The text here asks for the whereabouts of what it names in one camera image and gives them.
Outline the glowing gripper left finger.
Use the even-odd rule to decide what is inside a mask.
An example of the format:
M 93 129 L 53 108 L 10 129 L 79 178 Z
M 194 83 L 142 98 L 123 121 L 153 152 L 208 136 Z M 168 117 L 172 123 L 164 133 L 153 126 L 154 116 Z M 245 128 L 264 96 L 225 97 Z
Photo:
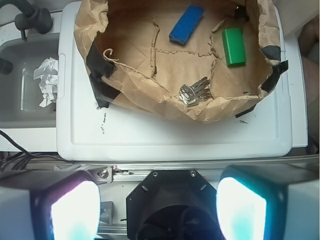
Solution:
M 93 240 L 100 213 L 100 191 L 88 171 L 0 174 L 2 240 Z

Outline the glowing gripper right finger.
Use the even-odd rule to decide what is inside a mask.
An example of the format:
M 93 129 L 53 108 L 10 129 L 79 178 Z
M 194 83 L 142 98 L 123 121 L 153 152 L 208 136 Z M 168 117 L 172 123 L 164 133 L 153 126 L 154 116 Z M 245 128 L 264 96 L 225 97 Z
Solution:
M 217 186 L 216 212 L 227 240 L 318 240 L 319 165 L 229 165 Z

